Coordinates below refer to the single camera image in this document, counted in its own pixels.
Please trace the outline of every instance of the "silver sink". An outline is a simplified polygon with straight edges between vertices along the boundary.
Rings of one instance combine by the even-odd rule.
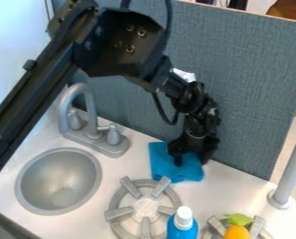
[[[21,170],[15,186],[23,207],[39,215],[59,215],[85,204],[97,191],[102,171],[99,161],[78,148],[44,152]]]

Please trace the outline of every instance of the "toy fruit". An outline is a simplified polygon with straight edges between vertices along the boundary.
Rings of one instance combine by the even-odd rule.
[[[224,216],[228,218],[227,219],[228,224],[232,224],[236,226],[245,227],[246,225],[254,221],[253,218],[250,218],[248,216],[245,216],[243,214],[238,214],[238,213],[233,215],[225,214]]]
[[[231,226],[226,230],[224,239],[251,239],[251,236],[245,227]]]

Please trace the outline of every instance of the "orange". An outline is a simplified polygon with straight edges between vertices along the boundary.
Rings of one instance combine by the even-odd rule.
[[[251,239],[251,236],[245,227],[231,226],[226,230],[224,239]]]

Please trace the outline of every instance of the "gray panel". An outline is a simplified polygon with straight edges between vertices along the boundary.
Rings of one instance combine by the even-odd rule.
[[[165,21],[163,1],[133,1],[132,7]],[[168,46],[173,64],[196,73],[219,105],[215,159],[269,179],[296,112],[296,22],[182,2],[174,2],[174,11]],[[74,76],[85,80],[81,73]],[[121,77],[90,83],[101,116],[164,140],[179,135],[181,124],[167,126],[137,86]]]

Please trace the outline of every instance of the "faucet handle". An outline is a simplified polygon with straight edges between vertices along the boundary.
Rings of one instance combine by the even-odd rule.
[[[120,142],[120,140],[121,139],[118,125],[116,125],[115,123],[111,123],[107,132],[107,143],[109,145],[115,146]]]
[[[115,146],[121,141],[118,125],[115,123],[110,123],[108,126],[99,126],[98,131],[108,131],[106,141],[111,146]]]
[[[68,114],[69,124],[72,130],[78,131],[82,128],[82,119],[74,108],[71,108]]]

